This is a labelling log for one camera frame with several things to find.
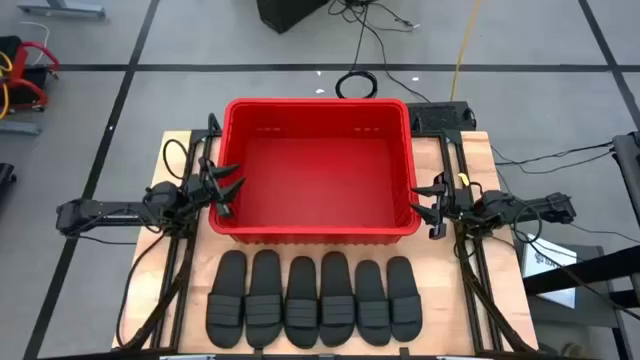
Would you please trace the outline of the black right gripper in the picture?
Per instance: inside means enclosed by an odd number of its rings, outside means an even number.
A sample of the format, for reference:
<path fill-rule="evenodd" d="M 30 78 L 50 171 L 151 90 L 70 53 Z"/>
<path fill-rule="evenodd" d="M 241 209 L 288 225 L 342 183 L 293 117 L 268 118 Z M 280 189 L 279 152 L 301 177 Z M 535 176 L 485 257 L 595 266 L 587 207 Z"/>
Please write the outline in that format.
<path fill-rule="evenodd" d="M 453 180 L 446 180 L 446 172 L 438 174 L 429 187 L 416 187 L 411 191 L 425 197 L 436 196 L 431 208 L 420 204 L 411 204 L 411 208 L 424 220 L 427 225 L 432 225 L 429 230 L 430 239 L 441 239 L 446 235 L 447 225 L 445 218 L 458 219 L 461 213 L 469 209 L 473 204 L 471 182 L 465 186 L 462 182 L 460 188 L 456 188 Z"/>

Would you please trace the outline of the black floor case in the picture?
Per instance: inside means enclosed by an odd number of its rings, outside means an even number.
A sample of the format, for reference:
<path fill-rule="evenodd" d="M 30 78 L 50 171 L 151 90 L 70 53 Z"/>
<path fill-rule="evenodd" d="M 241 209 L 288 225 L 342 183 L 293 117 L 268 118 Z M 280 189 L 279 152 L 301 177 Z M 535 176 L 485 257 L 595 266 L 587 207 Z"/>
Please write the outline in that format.
<path fill-rule="evenodd" d="M 329 0 L 256 0 L 261 21 L 282 34 L 305 19 Z"/>

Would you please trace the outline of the grey metal floor bar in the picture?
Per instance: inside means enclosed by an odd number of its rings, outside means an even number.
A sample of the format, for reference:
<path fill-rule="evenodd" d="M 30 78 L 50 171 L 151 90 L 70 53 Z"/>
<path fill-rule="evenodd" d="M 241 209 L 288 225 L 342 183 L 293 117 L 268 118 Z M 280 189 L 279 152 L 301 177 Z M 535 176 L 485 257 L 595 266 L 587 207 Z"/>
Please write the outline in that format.
<path fill-rule="evenodd" d="M 79 0 L 18 0 L 17 8 L 27 14 L 106 16 L 102 5 Z"/>

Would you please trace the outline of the grey side table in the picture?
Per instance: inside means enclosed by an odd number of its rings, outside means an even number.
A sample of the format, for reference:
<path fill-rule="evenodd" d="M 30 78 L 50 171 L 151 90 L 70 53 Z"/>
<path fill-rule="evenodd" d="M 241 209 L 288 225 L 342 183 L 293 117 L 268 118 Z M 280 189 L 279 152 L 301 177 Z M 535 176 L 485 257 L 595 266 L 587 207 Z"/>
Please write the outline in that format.
<path fill-rule="evenodd" d="M 604 254 L 601 247 L 565 244 L 559 246 L 575 251 L 577 262 L 597 258 Z M 618 311 L 608 307 L 588 289 L 583 287 L 574 289 L 576 290 L 574 309 L 544 300 L 539 295 L 529 296 L 528 304 L 533 322 L 607 328 L 613 334 L 621 360 L 630 360 L 630 349 Z"/>

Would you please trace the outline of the short grey floor bar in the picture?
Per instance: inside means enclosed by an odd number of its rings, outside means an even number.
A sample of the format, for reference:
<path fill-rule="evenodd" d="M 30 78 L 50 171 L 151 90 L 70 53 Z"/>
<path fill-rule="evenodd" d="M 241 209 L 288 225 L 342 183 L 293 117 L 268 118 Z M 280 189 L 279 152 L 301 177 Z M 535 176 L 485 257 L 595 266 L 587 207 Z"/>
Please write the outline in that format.
<path fill-rule="evenodd" d="M 41 133 L 41 128 L 33 123 L 0 120 L 0 133 L 38 136 Z"/>

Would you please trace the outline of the red plastic bin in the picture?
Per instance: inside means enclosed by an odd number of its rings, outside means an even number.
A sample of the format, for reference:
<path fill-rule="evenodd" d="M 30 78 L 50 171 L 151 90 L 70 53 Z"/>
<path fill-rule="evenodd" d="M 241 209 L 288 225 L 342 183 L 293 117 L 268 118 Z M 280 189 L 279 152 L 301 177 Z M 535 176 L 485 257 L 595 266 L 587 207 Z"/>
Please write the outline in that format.
<path fill-rule="evenodd" d="M 239 98 L 218 166 L 242 183 L 217 233 L 242 243 L 392 244 L 421 219 L 408 108 L 398 99 Z"/>

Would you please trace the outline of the black metal beam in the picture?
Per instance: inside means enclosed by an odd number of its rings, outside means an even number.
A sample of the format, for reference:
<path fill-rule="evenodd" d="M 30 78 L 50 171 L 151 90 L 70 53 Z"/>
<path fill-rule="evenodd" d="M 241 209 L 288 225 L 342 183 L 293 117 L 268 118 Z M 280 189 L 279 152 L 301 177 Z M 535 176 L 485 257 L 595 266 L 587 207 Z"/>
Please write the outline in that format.
<path fill-rule="evenodd" d="M 586 286 L 640 274 L 640 245 L 523 279 L 528 295 Z"/>

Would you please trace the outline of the black upright stand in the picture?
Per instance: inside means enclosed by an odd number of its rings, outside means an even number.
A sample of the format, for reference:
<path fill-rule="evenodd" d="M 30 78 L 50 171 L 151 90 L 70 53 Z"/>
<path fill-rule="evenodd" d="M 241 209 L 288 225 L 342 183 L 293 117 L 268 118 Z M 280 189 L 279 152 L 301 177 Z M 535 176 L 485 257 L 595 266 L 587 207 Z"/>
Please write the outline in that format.
<path fill-rule="evenodd" d="M 640 227 L 640 131 L 612 139 L 616 160 Z"/>

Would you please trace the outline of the white printed paper sheet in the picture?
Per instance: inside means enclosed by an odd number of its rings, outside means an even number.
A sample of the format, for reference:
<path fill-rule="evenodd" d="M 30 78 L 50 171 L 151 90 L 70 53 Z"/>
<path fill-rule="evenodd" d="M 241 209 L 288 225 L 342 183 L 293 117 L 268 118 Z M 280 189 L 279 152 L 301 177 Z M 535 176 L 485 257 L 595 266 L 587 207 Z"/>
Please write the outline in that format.
<path fill-rule="evenodd" d="M 523 278 L 555 270 L 561 266 L 577 262 L 577 253 L 542 238 L 533 243 L 525 243 L 522 251 L 521 273 Z M 539 297 L 564 306 L 575 308 L 576 290 L 574 288 L 539 294 Z"/>

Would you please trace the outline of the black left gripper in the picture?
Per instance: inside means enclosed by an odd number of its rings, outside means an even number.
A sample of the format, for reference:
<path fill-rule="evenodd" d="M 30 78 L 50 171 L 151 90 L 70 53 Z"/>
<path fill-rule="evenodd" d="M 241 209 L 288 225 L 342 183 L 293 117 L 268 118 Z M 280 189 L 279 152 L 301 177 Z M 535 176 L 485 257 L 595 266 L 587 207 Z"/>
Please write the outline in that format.
<path fill-rule="evenodd" d="M 198 164 L 200 165 L 200 173 L 192 174 L 184 188 L 189 202 L 199 207 L 213 203 L 219 215 L 229 217 L 232 214 L 230 203 L 246 179 L 240 178 L 226 187 L 223 187 L 220 181 L 231 175 L 238 168 L 238 165 L 217 167 L 213 161 L 206 157 L 201 157 Z"/>

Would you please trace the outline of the red wheeled cart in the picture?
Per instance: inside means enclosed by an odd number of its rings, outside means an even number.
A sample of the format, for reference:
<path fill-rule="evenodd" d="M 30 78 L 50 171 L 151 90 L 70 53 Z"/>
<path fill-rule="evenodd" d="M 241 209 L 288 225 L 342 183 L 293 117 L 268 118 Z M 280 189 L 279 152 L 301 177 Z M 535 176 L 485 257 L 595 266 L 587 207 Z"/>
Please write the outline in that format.
<path fill-rule="evenodd" d="M 50 64 L 28 64 L 28 49 L 40 50 Z M 49 103 L 45 91 L 48 75 L 57 79 L 58 59 L 38 42 L 23 42 L 18 36 L 0 36 L 0 119 L 9 112 L 32 109 L 44 112 Z"/>

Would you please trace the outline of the black rubber slide sandal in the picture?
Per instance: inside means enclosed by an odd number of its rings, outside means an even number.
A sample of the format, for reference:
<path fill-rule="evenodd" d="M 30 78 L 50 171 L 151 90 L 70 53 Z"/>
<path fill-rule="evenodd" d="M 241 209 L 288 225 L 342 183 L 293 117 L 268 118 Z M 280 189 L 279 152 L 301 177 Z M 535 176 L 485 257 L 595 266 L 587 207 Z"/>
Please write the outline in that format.
<path fill-rule="evenodd" d="M 314 261 L 306 256 L 292 260 L 284 305 L 284 329 L 298 348 L 312 348 L 319 336 L 319 310 Z"/>
<path fill-rule="evenodd" d="M 372 346 L 390 342 L 389 303 L 379 265 L 373 260 L 359 262 L 355 270 L 356 325 L 361 338 Z"/>
<path fill-rule="evenodd" d="M 355 328 L 355 301 L 346 256 L 337 251 L 321 262 L 319 335 L 327 347 L 349 340 Z"/>
<path fill-rule="evenodd" d="M 243 332 L 246 255 L 239 250 L 220 258 L 212 289 L 207 296 L 205 329 L 211 343 L 234 347 Z"/>
<path fill-rule="evenodd" d="M 410 342 L 421 332 L 423 313 L 413 268 L 404 256 L 387 262 L 387 295 L 390 303 L 391 334 L 399 342 Z"/>
<path fill-rule="evenodd" d="M 283 327 L 281 264 L 273 250 L 261 250 L 253 258 L 251 281 L 245 297 L 246 339 L 263 349 L 279 336 Z"/>

